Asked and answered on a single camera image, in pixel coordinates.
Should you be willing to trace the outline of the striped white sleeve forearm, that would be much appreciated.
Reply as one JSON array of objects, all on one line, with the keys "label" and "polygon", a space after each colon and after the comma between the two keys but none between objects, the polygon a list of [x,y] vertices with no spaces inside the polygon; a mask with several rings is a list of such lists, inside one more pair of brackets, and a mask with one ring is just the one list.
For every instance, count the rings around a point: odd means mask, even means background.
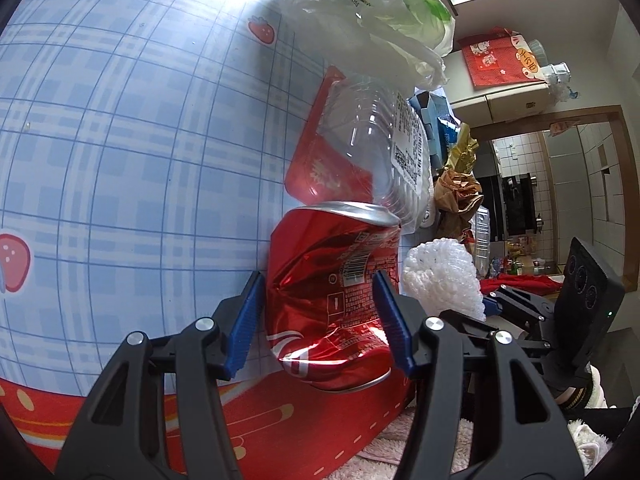
[{"label": "striped white sleeve forearm", "polygon": [[585,474],[596,468],[612,450],[614,441],[639,409],[639,397],[628,408],[608,404],[597,367],[587,364],[587,385],[570,387],[555,397],[567,417],[567,427]]}]

